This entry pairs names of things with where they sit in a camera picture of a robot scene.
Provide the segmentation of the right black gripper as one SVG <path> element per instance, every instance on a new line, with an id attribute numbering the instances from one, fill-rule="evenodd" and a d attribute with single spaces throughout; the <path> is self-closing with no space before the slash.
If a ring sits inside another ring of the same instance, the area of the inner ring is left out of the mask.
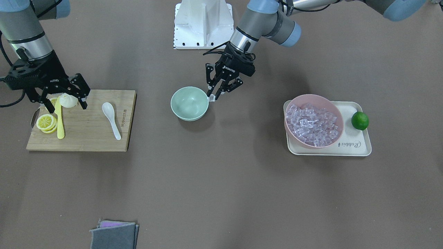
<path id="1" fill-rule="evenodd" d="M 11 90 L 25 89 L 28 99 L 43 104 L 49 113 L 54 113 L 55 107 L 47 98 L 48 93 L 68 93 L 78 99 L 82 109 L 88 107 L 89 85 L 81 73 L 76 73 L 69 80 L 55 50 L 40 59 L 17 59 L 1 81 Z M 43 90 L 42 93 L 38 94 L 35 88 Z"/>

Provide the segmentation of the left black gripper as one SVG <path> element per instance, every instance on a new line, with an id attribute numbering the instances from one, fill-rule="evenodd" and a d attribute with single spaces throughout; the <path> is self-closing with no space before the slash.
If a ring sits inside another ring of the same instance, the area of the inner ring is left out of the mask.
<path id="1" fill-rule="evenodd" d="M 216 100 L 220 95 L 223 95 L 226 92 L 232 92 L 237 87 L 241 86 L 243 81 L 241 78 L 237 77 L 240 74 L 251 77 L 255 73 L 256 69 L 253 64 L 255 58 L 256 55 L 254 53 L 241 52 L 232 44 L 226 44 L 224 51 L 221 53 L 220 60 L 215 64 L 205 64 L 206 82 L 208 84 L 208 91 L 206 93 L 207 97 L 212 95 L 215 86 L 220 82 L 220 79 L 223 80 L 216 92 Z M 232 82 L 226 81 L 227 77 L 221 77 L 223 71 L 231 73 L 235 79 Z"/>

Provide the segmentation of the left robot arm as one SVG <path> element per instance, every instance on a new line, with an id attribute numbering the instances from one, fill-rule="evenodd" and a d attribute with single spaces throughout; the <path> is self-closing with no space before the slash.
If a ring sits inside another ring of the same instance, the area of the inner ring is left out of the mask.
<path id="1" fill-rule="evenodd" d="M 301 37 L 301 27 L 290 16 L 295 12 L 317 12 L 337 3 L 336 0 L 251 0 L 225 49 L 215 47 L 207 54 L 220 54 L 220 59 L 206 64 L 209 101 L 232 92 L 243 84 L 241 74 L 255 73 L 253 49 L 261 37 L 283 47 L 292 47 Z"/>

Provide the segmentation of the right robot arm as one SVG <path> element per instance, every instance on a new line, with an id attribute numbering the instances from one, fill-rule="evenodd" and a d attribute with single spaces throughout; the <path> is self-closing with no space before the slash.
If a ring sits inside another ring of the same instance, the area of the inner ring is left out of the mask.
<path id="1" fill-rule="evenodd" d="M 73 77 L 65 73 L 40 24 L 41 20 L 65 18 L 70 12 L 68 0 L 2 0 L 0 6 L 1 34 L 18 56 L 1 81 L 11 90 L 22 90 L 22 95 L 44 105 L 50 113 L 55 107 L 47 95 L 67 93 L 86 109 L 90 93 L 80 73 Z"/>

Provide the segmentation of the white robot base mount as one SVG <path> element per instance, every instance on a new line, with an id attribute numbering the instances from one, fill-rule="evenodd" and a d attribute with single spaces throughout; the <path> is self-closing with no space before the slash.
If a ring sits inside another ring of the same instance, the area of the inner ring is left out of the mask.
<path id="1" fill-rule="evenodd" d="M 224 0 L 183 0 L 175 5 L 174 49 L 213 49 L 234 33 L 232 5 Z"/>

